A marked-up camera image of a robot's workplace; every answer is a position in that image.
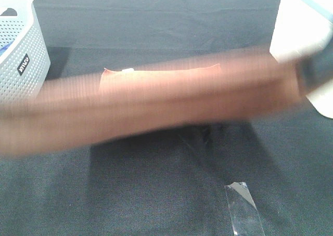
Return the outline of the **blue cloth in basket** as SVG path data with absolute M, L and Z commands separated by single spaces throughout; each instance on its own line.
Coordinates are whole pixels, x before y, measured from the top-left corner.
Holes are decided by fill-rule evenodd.
M 2 55 L 5 53 L 5 51 L 11 46 L 11 44 L 12 44 L 12 42 L 10 42 L 10 43 L 4 45 L 4 46 L 0 49 L 0 56 L 2 56 Z

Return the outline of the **brown microfibre towel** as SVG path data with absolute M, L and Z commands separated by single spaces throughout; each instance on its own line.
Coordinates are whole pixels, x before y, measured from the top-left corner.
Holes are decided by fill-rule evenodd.
M 305 99 L 299 64 L 249 48 L 47 81 L 36 98 L 1 105 L 1 156 L 270 114 Z

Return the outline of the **grey perforated laundry basket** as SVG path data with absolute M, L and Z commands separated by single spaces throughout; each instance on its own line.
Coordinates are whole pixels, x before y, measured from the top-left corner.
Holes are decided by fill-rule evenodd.
M 50 67 L 34 0 L 1 0 L 1 103 L 39 93 Z

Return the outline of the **clear adhesive tape strip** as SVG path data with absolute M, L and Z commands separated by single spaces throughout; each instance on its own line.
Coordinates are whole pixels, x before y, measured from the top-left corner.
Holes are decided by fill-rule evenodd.
M 265 236 L 260 215 L 245 182 L 225 185 L 234 235 Z

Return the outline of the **white plastic storage bin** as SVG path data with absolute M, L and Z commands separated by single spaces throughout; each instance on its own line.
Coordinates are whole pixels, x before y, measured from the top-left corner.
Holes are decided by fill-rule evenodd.
M 270 53 L 278 61 L 309 56 L 309 102 L 332 118 L 332 0 L 280 0 Z

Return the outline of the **black table cloth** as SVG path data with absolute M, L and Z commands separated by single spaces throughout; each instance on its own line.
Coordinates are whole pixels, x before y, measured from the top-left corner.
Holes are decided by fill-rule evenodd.
M 48 79 L 271 41 L 280 0 L 34 0 Z M 162 130 L 1 159 L 1 235 L 232 235 L 245 182 L 266 235 L 332 235 L 332 120 L 275 117 Z

